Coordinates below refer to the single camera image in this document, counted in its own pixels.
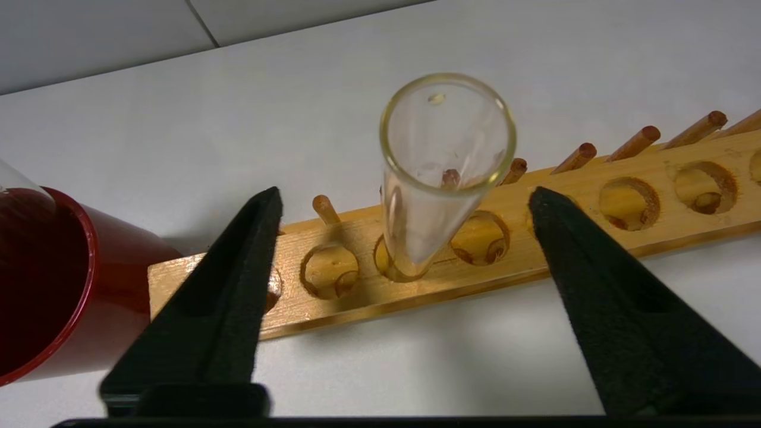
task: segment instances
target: red liquid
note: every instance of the red liquid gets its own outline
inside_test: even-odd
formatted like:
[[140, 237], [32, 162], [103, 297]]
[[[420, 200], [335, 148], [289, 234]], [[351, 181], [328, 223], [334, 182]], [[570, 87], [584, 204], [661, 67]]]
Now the red liquid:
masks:
[[88, 244], [73, 213], [34, 190], [0, 193], [0, 376], [55, 340], [87, 274]]

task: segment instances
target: white surface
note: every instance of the white surface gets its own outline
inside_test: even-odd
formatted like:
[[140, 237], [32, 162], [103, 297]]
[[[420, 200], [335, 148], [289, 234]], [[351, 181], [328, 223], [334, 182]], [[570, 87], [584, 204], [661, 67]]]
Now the white surface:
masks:
[[[377, 203], [386, 101], [465, 72], [511, 104], [532, 169], [580, 142], [668, 139], [761, 107], [761, 2], [438, 2], [0, 97], [0, 157], [40, 184], [202, 250], [246, 198], [284, 221]], [[761, 239], [647, 265], [756, 361]], [[101, 414], [102, 372], [0, 388], [0, 426]], [[594, 387], [549, 281], [264, 343], [278, 415], [590, 414]]]
[[184, 0], [2, 0], [0, 94], [213, 49]]
[[430, 0], [191, 0], [220, 46]]

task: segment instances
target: white table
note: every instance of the white table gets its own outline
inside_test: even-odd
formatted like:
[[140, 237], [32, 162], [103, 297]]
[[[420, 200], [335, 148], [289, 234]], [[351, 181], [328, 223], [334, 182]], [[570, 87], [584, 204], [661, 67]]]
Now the white table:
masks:
[[[0, 157], [40, 184], [202, 251], [280, 187], [285, 222], [377, 203], [377, 125], [415, 77], [464, 72], [511, 104], [531, 169], [610, 153], [717, 109], [761, 107], [761, 2], [424, 5], [0, 97]], [[761, 362], [761, 238], [647, 261]], [[0, 388], [0, 426], [102, 414], [103, 372]], [[276, 415], [598, 414], [550, 281], [263, 343]]]

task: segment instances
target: cup rim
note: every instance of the cup rim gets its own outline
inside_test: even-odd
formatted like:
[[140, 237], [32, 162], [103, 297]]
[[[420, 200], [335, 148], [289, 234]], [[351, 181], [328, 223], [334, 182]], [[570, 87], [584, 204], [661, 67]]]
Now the cup rim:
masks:
[[[457, 82], [457, 81], [464, 82], [468, 85], [474, 86], [478, 90], [480, 90], [482, 93], [486, 94], [491, 99], [493, 99], [495, 105], [501, 111], [502, 117], [505, 119], [508, 141], [507, 141], [507, 148], [505, 152], [505, 158], [502, 159], [502, 162], [499, 164], [497, 169], [486, 180], [481, 180], [479, 183], [474, 184], [473, 186], [464, 187], [462, 189], [444, 189], [441, 187], [434, 187], [428, 184], [421, 183], [420, 181], [416, 180], [411, 174], [409, 174], [407, 171], [405, 171], [403, 168], [399, 166], [399, 163], [394, 157], [393, 151], [391, 150], [391, 147], [390, 147], [390, 142], [388, 139], [388, 126], [390, 123], [391, 115], [396, 109], [396, 106], [410, 92], [418, 88], [421, 88], [423, 86], [430, 85], [432, 83], [445, 83], [445, 82]], [[486, 83], [461, 73], [434, 73], [430, 75], [424, 75], [420, 78], [417, 78], [411, 81], [410, 83], [402, 86], [402, 88], [398, 90], [391, 97], [391, 100], [389, 101], [386, 108], [384, 108], [384, 111], [380, 116], [380, 149], [383, 152], [383, 157], [386, 161], [386, 164], [388, 165], [388, 168], [390, 168], [391, 171], [393, 171], [394, 174], [396, 174], [397, 177], [401, 178], [405, 183], [411, 186], [414, 186], [418, 188], [419, 190], [437, 194], [439, 196], [449, 196], [449, 197], [472, 196], [479, 193], [483, 193], [486, 190], [488, 190], [490, 187], [493, 187], [493, 185], [498, 183], [498, 181], [505, 174], [507, 174], [510, 168], [510, 163], [512, 163], [513, 157], [515, 155], [516, 138], [517, 137], [516, 137], [515, 123], [510, 113], [510, 107], [507, 105], [507, 103], [505, 103], [505, 101], [502, 100], [499, 94], [497, 94], [497, 92], [494, 89], [492, 89], [490, 86], [488, 86]]]
[[97, 234], [95, 233], [95, 226], [93, 225], [93, 222], [88, 214], [84, 211], [84, 208], [71, 197], [62, 192], [59, 192], [58, 190], [50, 189], [48, 187], [42, 187], [42, 189], [45, 190], [53, 198], [53, 200], [56, 201], [56, 204], [59, 204], [59, 206], [63, 206], [66, 209], [70, 210], [77, 217], [79, 225], [82, 229], [82, 233], [84, 234], [84, 238], [88, 244], [88, 274], [84, 280], [84, 287], [82, 288], [82, 294], [79, 297], [79, 302], [77, 302], [74, 311], [72, 311], [68, 321], [66, 321], [66, 324], [64, 324], [63, 328], [61, 328], [61, 331], [56, 335], [55, 339], [53, 339], [42, 351], [40, 351], [40, 353], [29, 359], [29, 361], [25, 362], [23, 365], [18, 366], [16, 369], [11, 370], [10, 372], [1, 374], [0, 387], [15, 382], [18, 379], [28, 375], [37, 367], [41, 366], [51, 356], [53, 356], [63, 346], [63, 344], [66, 343], [66, 341], [74, 333], [77, 324], [79, 324], [79, 321], [84, 314], [84, 310], [90, 304], [90, 296], [93, 293], [94, 284], [96, 283], [99, 274], [97, 257], [99, 257], [98, 254], [100, 253], [100, 245], [98, 243]]

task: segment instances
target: white wall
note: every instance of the white wall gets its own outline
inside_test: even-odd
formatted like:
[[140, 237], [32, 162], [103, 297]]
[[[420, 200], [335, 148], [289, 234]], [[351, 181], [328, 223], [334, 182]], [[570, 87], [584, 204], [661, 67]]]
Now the white wall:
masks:
[[0, 0], [0, 94], [212, 48], [184, 0]]
[[425, 1], [0, 0], [0, 95]]
[[190, 0], [227, 46], [431, 0]]

